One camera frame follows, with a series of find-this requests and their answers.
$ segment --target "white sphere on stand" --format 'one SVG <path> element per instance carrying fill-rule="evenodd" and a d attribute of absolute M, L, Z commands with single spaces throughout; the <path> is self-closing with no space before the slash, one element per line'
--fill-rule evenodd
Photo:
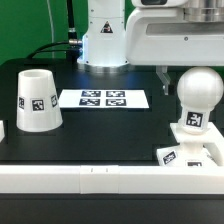
<path fill-rule="evenodd" d="M 180 78 L 177 93 L 183 107 L 182 128 L 191 134 L 207 131 L 210 112 L 223 95 L 219 74 L 208 67 L 192 68 Z"/>

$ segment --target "white paper sheet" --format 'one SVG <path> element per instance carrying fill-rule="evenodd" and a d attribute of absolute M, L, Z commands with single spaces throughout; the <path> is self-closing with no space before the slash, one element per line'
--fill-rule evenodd
<path fill-rule="evenodd" d="M 143 90 L 63 90 L 61 108 L 149 108 Z"/>

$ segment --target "black table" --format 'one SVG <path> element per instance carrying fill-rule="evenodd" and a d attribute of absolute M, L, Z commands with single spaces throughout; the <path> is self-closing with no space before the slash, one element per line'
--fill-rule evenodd
<path fill-rule="evenodd" d="M 44 133 L 16 127 L 18 72 L 49 69 L 62 89 L 144 90 L 149 109 L 62 109 L 63 125 Z M 170 68 L 177 83 L 188 68 Z M 169 124 L 181 107 L 176 93 L 165 96 L 155 67 L 120 74 L 80 71 L 63 59 L 16 59 L 0 67 L 0 120 L 6 138 L 0 164 L 153 165 L 156 149 L 177 145 Z M 219 103 L 210 120 L 223 134 Z M 2 223 L 223 223 L 223 195 L 0 195 Z"/>

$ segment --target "white cone-shaped cup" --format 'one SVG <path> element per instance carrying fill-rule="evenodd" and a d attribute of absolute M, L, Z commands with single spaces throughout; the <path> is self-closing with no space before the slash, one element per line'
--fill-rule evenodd
<path fill-rule="evenodd" d="M 20 72 L 17 127 L 28 132 L 44 132 L 61 124 L 61 111 L 52 72 L 42 69 Z"/>

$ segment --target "white plastic frame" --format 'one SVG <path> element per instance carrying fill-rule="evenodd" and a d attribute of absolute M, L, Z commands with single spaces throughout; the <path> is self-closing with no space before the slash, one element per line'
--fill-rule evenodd
<path fill-rule="evenodd" d="M 224 167 L 4 165 L 0 193 L 224 194 Z"/>

